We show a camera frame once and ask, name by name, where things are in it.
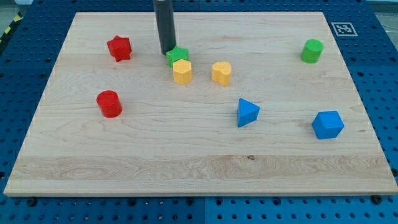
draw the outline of blue block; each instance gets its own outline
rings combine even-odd
[[[328,139],[337,137],[344,123],[337,111],[323,111],[317,114],[312,127],[318,139]]]
[[[240,98],[238,103],[238,127],[240,128],[257,120],[259,111],[259,106]]]

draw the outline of green cylinder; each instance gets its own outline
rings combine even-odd
[[[304,45],[301,59],[306,63],[315,63],[318,61],[323,50],[323,43],[319,40],[310,39]]]

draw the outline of red block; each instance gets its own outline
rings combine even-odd
[[[97,104],[101,109],[102,115],[106,118],[114,118],[122,112],[122,105],[119,96],[112,90],[106,90],[97,96]]]
[[[107,45],[110,54],[115,57],[116,62],[130,60],[132,49],[128,37],[120,37],[117,35],[113,40],[108,41]]]

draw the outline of yellow hexagonal prism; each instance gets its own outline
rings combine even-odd
[[[192,81],[191,62],[180,59],[173,63],[174,82],[186,85]]]
[[[213,65],[211,79],[223,86],[228,86],[231,82],[232,68],[229,62],[216,62]]]

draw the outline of red cylinder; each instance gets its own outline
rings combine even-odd
[[[106,90],[97,96],[97,104],[101,109],[102,115],[106,118],[114,118],[122,112],[122,105],[119,96],[112,90]]]

